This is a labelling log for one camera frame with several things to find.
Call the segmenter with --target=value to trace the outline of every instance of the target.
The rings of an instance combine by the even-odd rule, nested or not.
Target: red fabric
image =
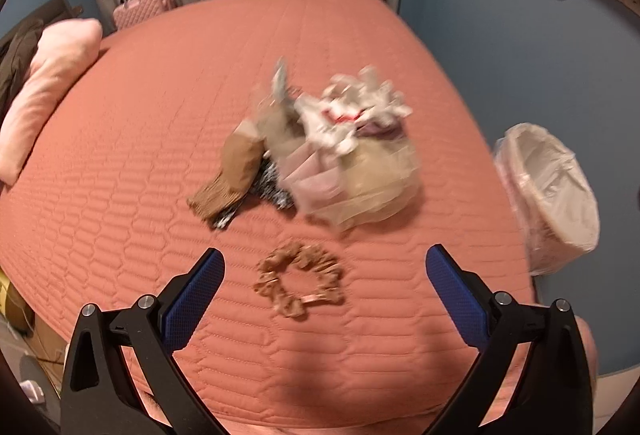
[[[84,303],[130,306],[214,246],[226,278],[175,354],[180,367],[221,418],[326,428],[438,407],[475,358],[426,277],[430,245],[442,243],[492,290],[532,301],[520,235],[478,127],[383,2],[210,0],[117,32],[103,49],[0,197],[0,265],[65,338]],[[223,141],[280,56],[290,82],[312,94],[367,64],[404,92],[424,185],[407,209],[340,237],[268,204],[244,209],[222,232],[191,213],[186,197],[218,172]],[[343,306],[315,307],[297,322],[252,290],[255,264],[290,238],[340,257]],[[290,273],[288,289],[314,287]]]

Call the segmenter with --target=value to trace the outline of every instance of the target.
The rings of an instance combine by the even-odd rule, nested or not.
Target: trash bag
[[[498,139],[495,167],[525,240],[532,275],[548,274],[598,245],[598,203],[574,152],[538,125]]]

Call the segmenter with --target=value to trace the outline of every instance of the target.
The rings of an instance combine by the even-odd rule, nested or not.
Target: mattress
[[[404,92],[422,178],[410,206],[340,236],[266,203],[226,231],[191,213],[186,197],[215,176],[223,141],[280,56],[292,84],[312,94],[367,64]],[[425,275],[434,243],[492,290],[532,301],[522,241],[478,127],[379,0],[210,0],[106,38],[18,182],[2,191],[0,220],[0,265],[66,339],[84,303],[130,306],[207,247],[222,251],[225,281],[174,356],[210,410],[241,423],[348,427],[441,407],[476,351]],[[299,322],[252,290],[256,263],[290,238],[338,254],[344,305],[315,307]],[[308,292],[307,276],[287,273],[287,288]]]

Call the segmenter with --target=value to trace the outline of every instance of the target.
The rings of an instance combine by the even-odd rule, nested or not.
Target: brown scrunchie
[[[313,270],[318,275],[319,285],[316,293],[302,298],[287,292],[279,272],[284,272],[291,264],[303,271]],[[254,290],[261,296],[270,298],[273,309],[287,318],[305,316],[305,305],[328,302],[339,304],[344,295],[339,287],[342,268],[337,256],[327,253],[320,245],[303,245],[298,241],[288,241],[276,248],[271,255],[258,263],[260,278],[254,283]]]

